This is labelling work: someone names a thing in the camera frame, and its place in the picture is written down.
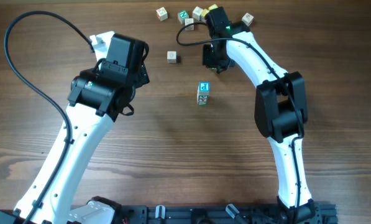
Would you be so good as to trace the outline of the blue P letter block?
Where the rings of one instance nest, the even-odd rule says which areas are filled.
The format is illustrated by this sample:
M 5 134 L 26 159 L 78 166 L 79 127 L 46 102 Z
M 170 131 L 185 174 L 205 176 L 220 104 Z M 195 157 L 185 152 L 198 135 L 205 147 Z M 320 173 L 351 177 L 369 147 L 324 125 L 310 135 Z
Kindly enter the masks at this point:
M 209 82 L 199 82 L 198 89 L 206 90 L 210 92 L 210 83 Z

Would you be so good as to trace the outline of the green V letter block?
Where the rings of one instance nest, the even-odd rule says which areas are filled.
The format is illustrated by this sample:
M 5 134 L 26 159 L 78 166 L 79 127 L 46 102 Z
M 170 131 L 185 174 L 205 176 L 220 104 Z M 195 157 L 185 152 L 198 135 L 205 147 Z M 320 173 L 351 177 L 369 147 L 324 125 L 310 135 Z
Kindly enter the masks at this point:
M 197 94 L 198 98 L 207 98 L 208 96 L 209 96 L 209 91 L 198 89 L 198 94 Z

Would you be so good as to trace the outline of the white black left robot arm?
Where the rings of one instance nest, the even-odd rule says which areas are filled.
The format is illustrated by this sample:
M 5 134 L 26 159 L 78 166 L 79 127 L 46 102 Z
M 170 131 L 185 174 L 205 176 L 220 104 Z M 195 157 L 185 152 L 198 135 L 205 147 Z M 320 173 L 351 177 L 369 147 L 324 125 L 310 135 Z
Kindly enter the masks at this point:
M 71 205 L 96 147 L 131 107 L 136 88 L 149 83 L 149 46 L 113 31 L 91 40 L 98 62 L 73 79 L 62 128 L 40 172 L 14 209 L 0 210 L 0 223 L 120 223 L 121 205 L 112 200 Z

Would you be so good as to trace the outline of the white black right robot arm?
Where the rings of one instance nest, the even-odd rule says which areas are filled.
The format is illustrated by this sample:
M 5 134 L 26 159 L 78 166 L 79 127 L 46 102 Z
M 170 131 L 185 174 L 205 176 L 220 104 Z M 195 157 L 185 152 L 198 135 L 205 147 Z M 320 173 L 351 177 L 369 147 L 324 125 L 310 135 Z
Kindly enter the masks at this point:
M 314 215 L 302 156 L 308 120 L 305 81 L 299 72 L 278 66 L 257 44 L 249 26 L 231 22 L 223 7 L 202 16 L 210 41 L 203 46 L 203 65 L 221 73 L 240 66 L 255 86 L 254 118 L 268 139 L 278 172 L 280 221 L 301 223 Z

